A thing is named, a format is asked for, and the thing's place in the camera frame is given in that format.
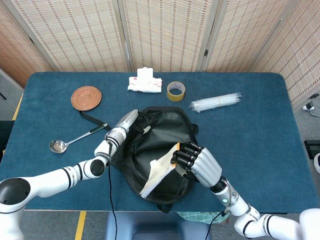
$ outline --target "black backpack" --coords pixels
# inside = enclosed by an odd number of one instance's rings
[[[139,195],[150,174],[150,162],[165,155],[177,142],[197,144],[198,126],[191,124],[179,107],[148,107],[140,111],[130,127],[126,140],[112,156],[111,164],[121,170],[132,188]],[[193,186],[194,180],[171,171],[147,196],[167,213]]]

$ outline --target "woven screen panel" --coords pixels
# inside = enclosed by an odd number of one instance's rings
[[[1,7],[0,67],[23,87],[34,72],[51,71]]]
[[[289,0],[228,0],[207,72],[247,72]]]
[[[60,71],[127,71],[111,0],[11,2]]]
[[[211,0],[124,0],[134,67],[196,70]]]
[[[253,70],[281,74],[292,104],[319,86],[320,0],[300,0],[262,54]]]

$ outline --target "ladle handle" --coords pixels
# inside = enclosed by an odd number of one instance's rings
[[[74,143],[75,141],[78,141],[78,140],[80,140],[80,139],[83,139],[84,137],[86,137],[86,136],[88,136],[88,135],[90,135],[90,134],[94,134],[95,132],[98,132],[99,130],[104,129],[107,125],[108,125],[108,124],[105,123],[105,124],[103,124],[103,125],[101,125],[101,126],[95,127],[94,129],[91,129],[90,131],[88,131],[87,133],[81,135],[80,137],[78,137],[78,138],[76,138],[76,139],[68,142],[67,145],[72,144],[72,143]]]

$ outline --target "robotic arm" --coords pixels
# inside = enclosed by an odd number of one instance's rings
[[[33,177],[13,177],[0,182],[0,240],[23,240],[20,220],[27,203],[35,196],[47,198],[73,188],[79,181],[99,178],[125,141],[138,117],[135,109],[125,115],[95,149],[95,158]]]
[[[294,220],[272,214],[260,216],[229,181],[221,176],[222,168],[209,150],[192,142],[174,152],[171,162],[189,169],[199,182],[225,206],[225,212],[238,217],[234,228],[242,236],[251,239],[270,236],[279,240],[316,240],[320,230],[320,209],[308,209],[300,215],[300,224]]]

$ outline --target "metal ladle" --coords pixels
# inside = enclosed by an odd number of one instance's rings
[[[72,140],[72,141],[70,141],[70,142],[67,142],[67,143],[65,143],[64,141],[58,140],[58,139],[52,140],[52,141],[50,142],[50,144],[49,144],[49,148],[50,148],[50,150],[51,150],[52,152],[54,152],[54,153],[56,153],[56,154],[62,154],[62,153],[64,153],[64,152],[67,150],[67,147],[68,147],[70,144],[74,143],[75,141],[78,141],[79,139],[83,139],[83,138],[86,137],[86,136],[89,136],[89,135],[91,135],[91,134],[94,134],[94,133],[98,132],[98,131],[101,130],[101,129],[104,129],[107,125],[108,125],[108,124],[105,123],[105,124],[103,124],[103,125],[101,125],[101,126],[98,126],[98,127],[94,128],[94,129],[88,131],[87,133],[81,135],[80,137],[78,137],[78,138],[76,138],[76,139],[74,139],[74,140]]]

